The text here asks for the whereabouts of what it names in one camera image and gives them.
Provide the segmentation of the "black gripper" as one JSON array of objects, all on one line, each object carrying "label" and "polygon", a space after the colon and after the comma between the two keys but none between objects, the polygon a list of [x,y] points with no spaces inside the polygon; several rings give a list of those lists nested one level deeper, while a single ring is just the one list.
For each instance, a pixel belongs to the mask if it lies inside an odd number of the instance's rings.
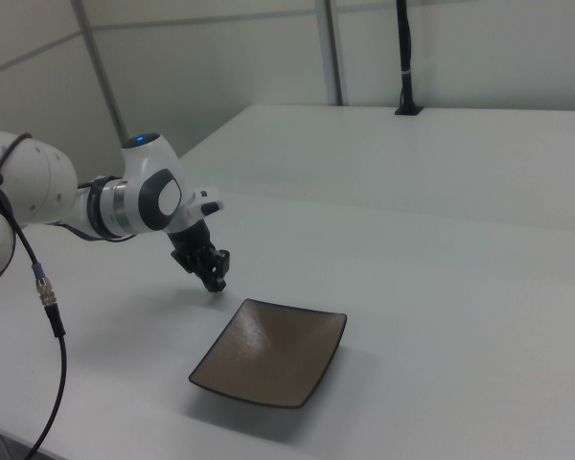
[{"label": "black gripper", "polygon": [[225,289],[225,276],[230,268],[228,250],[216,249],[211,243],[210,230],[204,220],[188,229],[168,235],[172,243],[172,257],[188,273],[198,277],[212,293]]}]

